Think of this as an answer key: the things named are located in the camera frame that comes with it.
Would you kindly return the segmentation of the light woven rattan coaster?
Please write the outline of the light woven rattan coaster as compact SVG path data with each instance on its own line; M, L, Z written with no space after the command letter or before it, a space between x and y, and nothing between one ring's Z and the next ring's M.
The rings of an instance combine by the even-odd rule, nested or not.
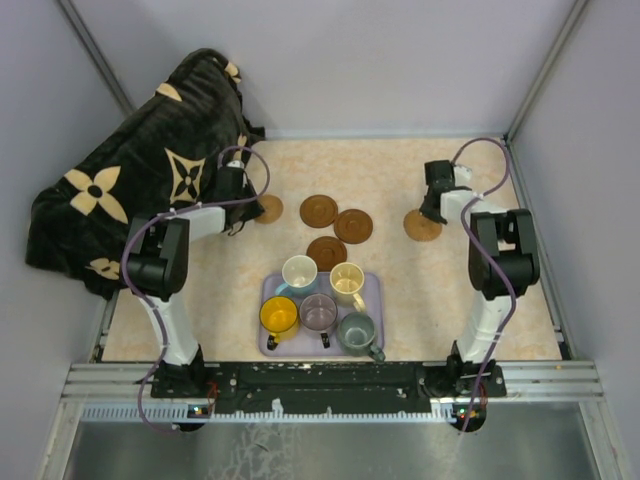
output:
M411 240L429 242L440 236L443 226L424 217L418 209L414 209L405 215L403 228Z
M263 209L263 213L254 219L258 224L272 224L283 214L284 204L276 195L263 195L258 203Z

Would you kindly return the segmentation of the dark brown wooden coaster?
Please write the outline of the dark brown wooden coaster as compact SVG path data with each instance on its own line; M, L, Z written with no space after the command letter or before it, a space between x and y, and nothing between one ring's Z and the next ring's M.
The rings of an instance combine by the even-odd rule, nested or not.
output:
M327 195L311 195L300 205L299 214L307 226L325 228L333 224L338 216L338 205Z
M341 212L334 222L334 233L348 244L360 244L373 233L373 220L363 210L348 209Z
M319 272L330 272L336 265L347 261L345 244L336 237L321 236L314 239L306 250Z

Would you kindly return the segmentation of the cream yellow mug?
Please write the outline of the cream yellow mug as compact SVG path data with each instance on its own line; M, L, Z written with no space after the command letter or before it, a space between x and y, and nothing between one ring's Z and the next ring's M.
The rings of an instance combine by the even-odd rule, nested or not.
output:
M339 305L362 313L366 311L362 297L365 274L358 265L350 262L337 264L329 274L329 282L334 299Z

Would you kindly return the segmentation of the grey green mug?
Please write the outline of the grey green mug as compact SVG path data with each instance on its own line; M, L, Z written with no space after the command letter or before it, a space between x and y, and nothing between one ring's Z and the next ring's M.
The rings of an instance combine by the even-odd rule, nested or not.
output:
M373 319L360 312L346 315L337 328L342 351L352 357L369 357L376 363L386 360L378 345L378 329Z

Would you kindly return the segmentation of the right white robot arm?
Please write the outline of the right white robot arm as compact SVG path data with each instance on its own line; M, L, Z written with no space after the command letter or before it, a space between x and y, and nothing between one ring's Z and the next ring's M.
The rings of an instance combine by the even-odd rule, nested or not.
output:
M424 388L432 396L491 392L495 349L513 317L517 299L540 277L533 217L507 209L465 184L471 171L449 160L424 164L427 193L419 214L442 226L458 220L469 238L468 275L474 290L463 333L443 367L427 370Z

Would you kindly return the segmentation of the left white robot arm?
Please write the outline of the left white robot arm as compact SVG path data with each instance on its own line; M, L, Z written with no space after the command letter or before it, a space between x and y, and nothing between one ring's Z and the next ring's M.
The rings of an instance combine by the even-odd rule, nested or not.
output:
M202 349L182 295L190 245L229 229L257 198L242 162L233 160L218 169L211 203L198 202L156 216L141 214L134 218L120 277L143 305L158 342L160 355L151 374L153 395L186 398L206 389L208 373Z

